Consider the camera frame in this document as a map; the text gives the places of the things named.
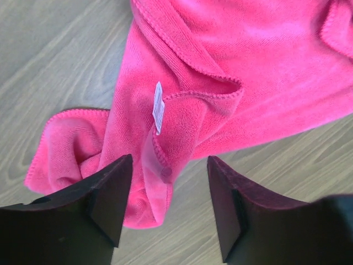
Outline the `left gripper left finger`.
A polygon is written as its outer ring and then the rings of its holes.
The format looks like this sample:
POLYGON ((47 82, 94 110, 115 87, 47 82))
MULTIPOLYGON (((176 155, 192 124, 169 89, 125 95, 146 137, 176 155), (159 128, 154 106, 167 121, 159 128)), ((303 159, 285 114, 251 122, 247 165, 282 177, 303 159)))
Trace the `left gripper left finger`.
POLYGON ((1 208, 2 264, 110 264, 132 180, 132 156, 30 204, 1 208))

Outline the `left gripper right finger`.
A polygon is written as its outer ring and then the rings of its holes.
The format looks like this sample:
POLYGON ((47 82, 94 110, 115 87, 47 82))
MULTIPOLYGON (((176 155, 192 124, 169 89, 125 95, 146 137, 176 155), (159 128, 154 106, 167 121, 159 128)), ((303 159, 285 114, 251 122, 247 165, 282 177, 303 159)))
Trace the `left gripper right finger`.
POLYGON ((207 173, 225 264, 351 264, 352 195, 306 203, 210 156, 207 173))

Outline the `pink microfiber towel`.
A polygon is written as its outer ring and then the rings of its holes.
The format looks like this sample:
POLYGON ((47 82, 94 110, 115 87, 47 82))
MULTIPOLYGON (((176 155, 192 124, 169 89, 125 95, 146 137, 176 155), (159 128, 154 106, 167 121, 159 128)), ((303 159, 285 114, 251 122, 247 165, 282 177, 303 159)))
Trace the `pink microfiber towel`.
POLYGON ((352 113, 351 1, 132 1, 110 110, 53 116, 25 178, 50 194, 133 157, 124 225, 160 226, 193 159, 352 113))

